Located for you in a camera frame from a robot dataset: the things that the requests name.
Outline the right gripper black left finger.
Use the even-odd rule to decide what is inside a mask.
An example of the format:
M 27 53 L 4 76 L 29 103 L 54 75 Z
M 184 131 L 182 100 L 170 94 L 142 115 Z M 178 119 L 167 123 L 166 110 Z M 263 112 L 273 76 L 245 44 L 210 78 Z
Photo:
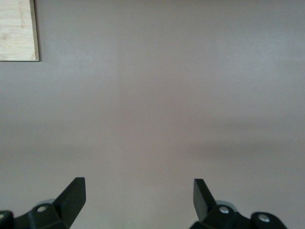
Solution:
M 85 178 L 75 178 L 52 202 L 35 206 L 14 217 L 12 211 L 0 212 L 2 229 L 69 229 L 86 202 Z

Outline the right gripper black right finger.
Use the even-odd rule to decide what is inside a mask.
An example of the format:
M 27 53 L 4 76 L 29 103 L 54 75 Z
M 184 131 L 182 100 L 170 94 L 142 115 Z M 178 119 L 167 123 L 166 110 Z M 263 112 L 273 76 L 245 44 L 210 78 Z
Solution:
M 192 229 L 285 229 L 286 225 L 275 215 L 254 212 L 250 218 L 239 213 L 234 205 L 216 201 L 203 179 L 193 183 L 193 205 L 198 217 Z

